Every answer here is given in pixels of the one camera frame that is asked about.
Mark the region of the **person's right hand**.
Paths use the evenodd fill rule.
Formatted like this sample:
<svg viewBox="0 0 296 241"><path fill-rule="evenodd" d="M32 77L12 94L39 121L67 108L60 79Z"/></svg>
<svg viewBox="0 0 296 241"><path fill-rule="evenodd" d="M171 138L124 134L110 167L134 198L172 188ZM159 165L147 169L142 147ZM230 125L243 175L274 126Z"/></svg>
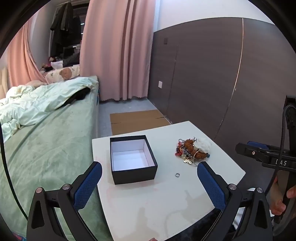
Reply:
<svg viewBox="0 0 296 241"><path fill-rule="evenodd" d="M285 209L286 205L283 204L283 198L287 197L288 199L295 199L295 186L291 187L287 194L285 194L286 184L288 180L288 172L278 171L277 176L271 186L269 195L270 195L270 204L269 209L274 215L281 215Z"/></svg>

